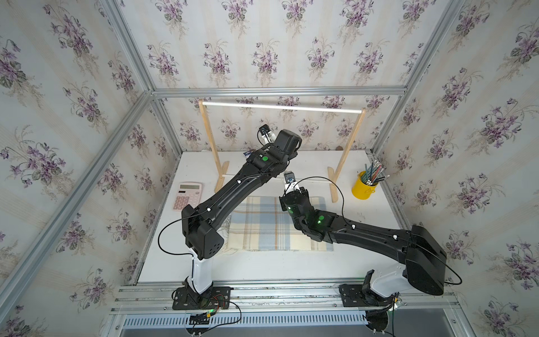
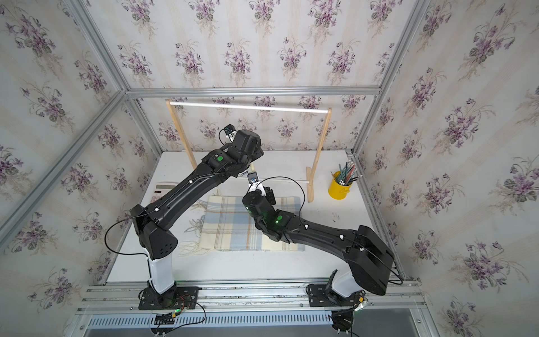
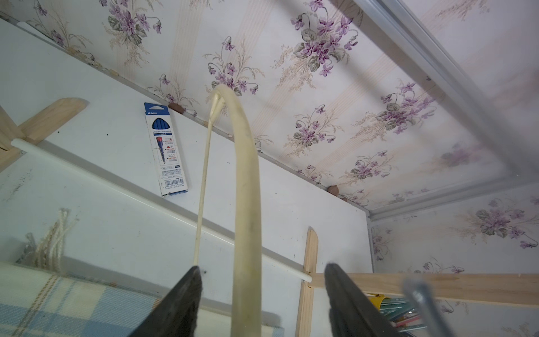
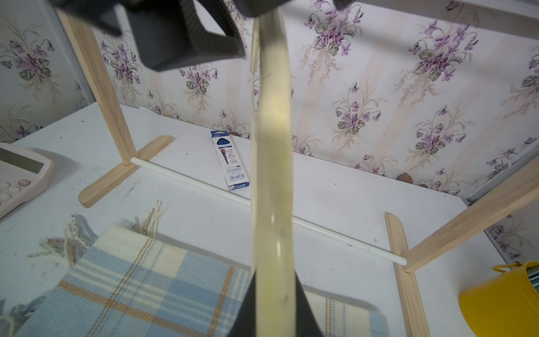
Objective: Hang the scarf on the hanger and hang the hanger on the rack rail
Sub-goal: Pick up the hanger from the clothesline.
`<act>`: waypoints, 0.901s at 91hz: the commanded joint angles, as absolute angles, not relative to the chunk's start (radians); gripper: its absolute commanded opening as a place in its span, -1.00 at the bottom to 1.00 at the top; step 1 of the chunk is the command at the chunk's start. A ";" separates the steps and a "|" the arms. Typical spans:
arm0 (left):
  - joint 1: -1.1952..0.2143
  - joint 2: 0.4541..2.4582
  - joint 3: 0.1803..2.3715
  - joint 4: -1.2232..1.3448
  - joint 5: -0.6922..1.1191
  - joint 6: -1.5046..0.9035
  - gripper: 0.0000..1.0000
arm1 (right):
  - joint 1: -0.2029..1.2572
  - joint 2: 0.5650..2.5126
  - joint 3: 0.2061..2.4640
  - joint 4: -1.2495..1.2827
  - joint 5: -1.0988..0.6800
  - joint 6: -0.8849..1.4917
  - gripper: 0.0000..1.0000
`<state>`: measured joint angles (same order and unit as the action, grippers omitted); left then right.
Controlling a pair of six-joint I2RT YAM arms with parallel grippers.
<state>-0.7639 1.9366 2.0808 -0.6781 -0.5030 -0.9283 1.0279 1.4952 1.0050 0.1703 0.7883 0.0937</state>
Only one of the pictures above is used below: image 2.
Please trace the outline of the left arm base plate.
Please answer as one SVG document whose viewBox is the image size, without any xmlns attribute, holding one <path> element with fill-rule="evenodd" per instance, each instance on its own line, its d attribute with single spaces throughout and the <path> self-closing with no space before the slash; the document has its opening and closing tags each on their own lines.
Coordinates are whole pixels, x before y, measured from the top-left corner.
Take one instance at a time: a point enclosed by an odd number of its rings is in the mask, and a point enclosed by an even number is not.
<svg viewBox="0 0 539 337">
<path fill-rule="evenodd" d="M 179 310 L 195 309 L 200 288 L 197 286 L 173 286 L 163 294 L 158 294 L 147 286 L 140 295 L 139 310 Z"/>
</svg>

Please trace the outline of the plaid blue cream scarf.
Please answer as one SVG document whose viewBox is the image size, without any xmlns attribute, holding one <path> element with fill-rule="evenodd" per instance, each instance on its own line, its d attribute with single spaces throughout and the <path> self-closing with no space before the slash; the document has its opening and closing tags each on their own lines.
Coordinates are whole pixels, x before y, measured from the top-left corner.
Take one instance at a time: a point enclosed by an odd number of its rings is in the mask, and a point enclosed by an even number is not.
<svg viewBox="0 0 539 337">
<path fill-rule="evenodd" d="M 255 227 L 241 197 L 212 195 L 195 202 L 178 221 L 184 235 L 178 237 L 180 256 L 211 251 L 292 251 L 305 250 L 303 244 L 274 242 Z"/>
</svg>

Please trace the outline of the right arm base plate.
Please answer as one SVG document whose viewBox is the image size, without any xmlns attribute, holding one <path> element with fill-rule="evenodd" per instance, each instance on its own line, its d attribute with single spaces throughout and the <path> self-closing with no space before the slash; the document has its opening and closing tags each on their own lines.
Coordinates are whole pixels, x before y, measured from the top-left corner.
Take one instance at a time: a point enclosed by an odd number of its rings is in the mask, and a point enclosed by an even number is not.
<svg viewBox="0 0 539 337">
<path fill-rule="evenodd" d="M 366 292 L 360 290 L 348 297 L 342 297 L 333 290 L 327 290 L 325 284 L 308 284 L 305 291 L 311 308 L 351 308 L 357 306 L 366 296 Z"/>
</svg>

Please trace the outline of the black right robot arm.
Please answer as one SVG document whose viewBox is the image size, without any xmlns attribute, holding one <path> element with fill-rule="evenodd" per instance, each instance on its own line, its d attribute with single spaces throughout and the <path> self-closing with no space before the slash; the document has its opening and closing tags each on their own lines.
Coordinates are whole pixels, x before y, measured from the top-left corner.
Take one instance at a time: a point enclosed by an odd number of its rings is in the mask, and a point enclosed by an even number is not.
<svg viewBox="0 0 539 337">
<path fill-rule="evenodd" d="M 350 275 L 335 276 L 330 285 L 339 296 L 348 297 L 360 290 L 378 296 L 386 294 L 394 254 L 370 227 L 360 225 L 356 230 L 345 230 L 313 223 L 275 209 L 272 191 L 269 193 L 270 196 L 264 196 L 256 190 L 242 199 L 258 230 L 274 242 L 304 244 L 345 261 Z"/>
</svg>

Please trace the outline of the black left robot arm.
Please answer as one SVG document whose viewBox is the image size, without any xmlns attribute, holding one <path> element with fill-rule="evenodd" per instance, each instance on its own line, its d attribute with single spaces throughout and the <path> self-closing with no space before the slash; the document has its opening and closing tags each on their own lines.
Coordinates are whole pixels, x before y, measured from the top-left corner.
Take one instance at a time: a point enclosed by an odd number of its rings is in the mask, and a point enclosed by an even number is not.
<svg viewBox="0 0 539 337">
<path fill-rule="evenodd" d="M 131 209 L 134 228 L 148 258 L 149 288 L 162 295 L 175 287 L 171 254 L 178 240 L 171 227 L 208 191 L 237 178 L 263 156 L 262 141 L 249 130 L 236 132 L 233 141 L 210 151 L 194 171 L 167 194 L 147 205 Z"/>
</svg>

